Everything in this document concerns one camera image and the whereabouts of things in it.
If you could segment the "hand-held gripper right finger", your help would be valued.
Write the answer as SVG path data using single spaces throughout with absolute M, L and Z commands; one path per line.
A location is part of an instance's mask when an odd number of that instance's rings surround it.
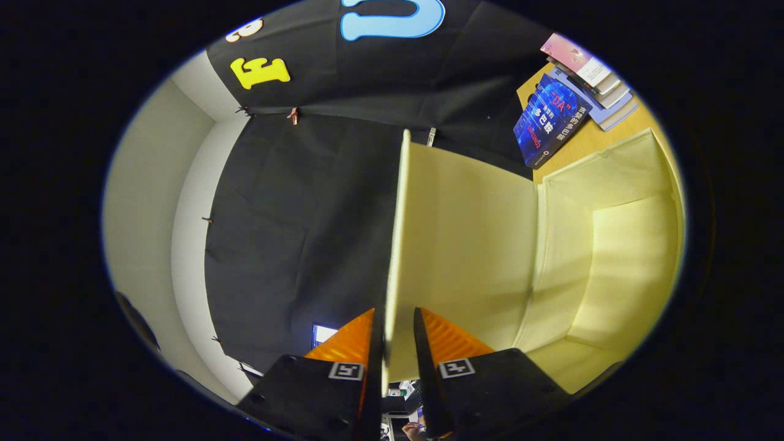
M 572 399 L 520 349 L 494 350 L 426 308 L 415 308 L 413 335 L 433 439 L 520 439 Z

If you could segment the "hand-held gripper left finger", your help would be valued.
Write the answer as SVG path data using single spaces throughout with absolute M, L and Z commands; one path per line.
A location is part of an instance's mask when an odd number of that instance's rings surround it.
M 308 354 L 278 358 L 238 411 L 288 440 L 380 439 L 384 317 L 372 308 Z

